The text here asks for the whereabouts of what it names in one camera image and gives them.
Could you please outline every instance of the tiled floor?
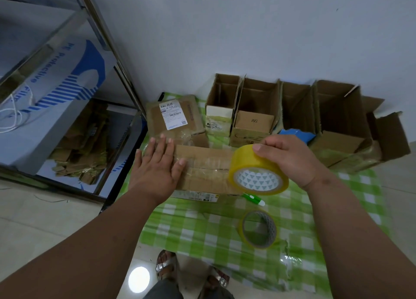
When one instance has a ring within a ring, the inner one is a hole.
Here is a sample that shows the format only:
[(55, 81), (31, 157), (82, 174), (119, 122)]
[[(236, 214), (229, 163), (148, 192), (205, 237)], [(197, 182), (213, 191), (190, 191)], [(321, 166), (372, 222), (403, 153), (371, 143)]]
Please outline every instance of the tiled floor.
[[(416, 144), (414, 154), (377, 167), (392, 215), (393, 240), (416, 263)], [(0, 181), (0, 280), (96, 217), (100, 205), (45, 193)], [(155, 260), (160, 249), (138, 244), (119, 299), (143, 298), (156, 282)], [(197, 298), (208, 272), (199, 260), (179, 255), (180, 289), (185, 299)], [(139, 294), (128, 286), (134, 268), (150, 272), (147, 289)], [(273, 293), (244, 286), (234, 280), (229, 290), (236, 299), (320, 298), (305, 292)]]

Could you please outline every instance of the person's right arm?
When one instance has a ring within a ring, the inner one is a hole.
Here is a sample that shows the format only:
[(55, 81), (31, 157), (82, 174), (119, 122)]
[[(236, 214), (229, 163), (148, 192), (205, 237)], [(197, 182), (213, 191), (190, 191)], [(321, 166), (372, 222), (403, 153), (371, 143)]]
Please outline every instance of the person's right arm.
[(334, 298), (416, 298), (416, 266), (299, 138), (272, 135), (253, 150), (308, 193)]

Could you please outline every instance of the tablecloth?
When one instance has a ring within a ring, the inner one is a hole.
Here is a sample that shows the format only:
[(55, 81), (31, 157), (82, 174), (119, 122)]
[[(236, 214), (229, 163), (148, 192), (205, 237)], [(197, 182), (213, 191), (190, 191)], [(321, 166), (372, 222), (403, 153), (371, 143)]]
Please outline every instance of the tablecloth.
[[(164, 101), (177, 98), (167, 93)], [(205, 101), (197, 100), (205, 120)], [(212, 148), (229, 148), (228, 138), (209, 135)], [(147, 135), (141, 145), (148, 144)], [(380, 183), (372, 170), (355, 175), (338, 173), (352, 189), (372, 219), (388, 234), (389, 217)], [(130, 173), (119, 197), (127, 191)], [(220, 202), (200, 202), (170, 197), (150, 215), (140, 242), (185, 254), (223, 270), (244, 285), (274, 291), (304, 290), (331, 296), (325, 261), (320, 248), (306, 192), (292, 181), (279, 195), (263, 196), (260, 207), (242, 197)], [(243, 243), (236, 227), (249, 210), (272, 215), (278, 239), (269, 249)]]

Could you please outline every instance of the gray pants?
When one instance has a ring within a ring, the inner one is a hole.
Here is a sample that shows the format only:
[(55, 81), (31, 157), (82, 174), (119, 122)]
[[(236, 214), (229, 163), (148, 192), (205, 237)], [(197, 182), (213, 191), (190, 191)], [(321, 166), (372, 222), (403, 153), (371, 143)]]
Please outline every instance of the gray pants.
[[(157, 282), (143, 299), (184, 299), (176, 284), (164, 279)], [(225, 288), (219, 286), (204, 299), (234, 299), (234, 296)]]

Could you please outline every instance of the packing tape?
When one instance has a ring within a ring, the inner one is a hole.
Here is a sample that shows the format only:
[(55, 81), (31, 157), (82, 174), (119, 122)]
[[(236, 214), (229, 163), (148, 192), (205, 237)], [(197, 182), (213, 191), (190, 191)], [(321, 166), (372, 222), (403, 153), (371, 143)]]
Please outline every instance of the packing tape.
[[(265, 241), (260, 242), (254, 241), (254, 239), (250, 239), (250, 236), (247, 234), (247, 231), (245, 230), (245, 223), (247, 221), (247, 218), (253, 215), (260, 217), (267, 227), (267, 235)], [(278, 229), (276, 228), (276, 224), (273, 218), (267, 212), (260, 210), (247, 212), (244, 215), (244, 217), (240, 220), (237, 231), (242, 241), (255, 249), (268, 249), (276, 241), (276, 237), (278, 234)]]
[(289, 186), (288, 177), (276, 163), (259, 157), (252, 145), (238, 148), (231, 158), (228, 181), (242, 192), (275, 195)]

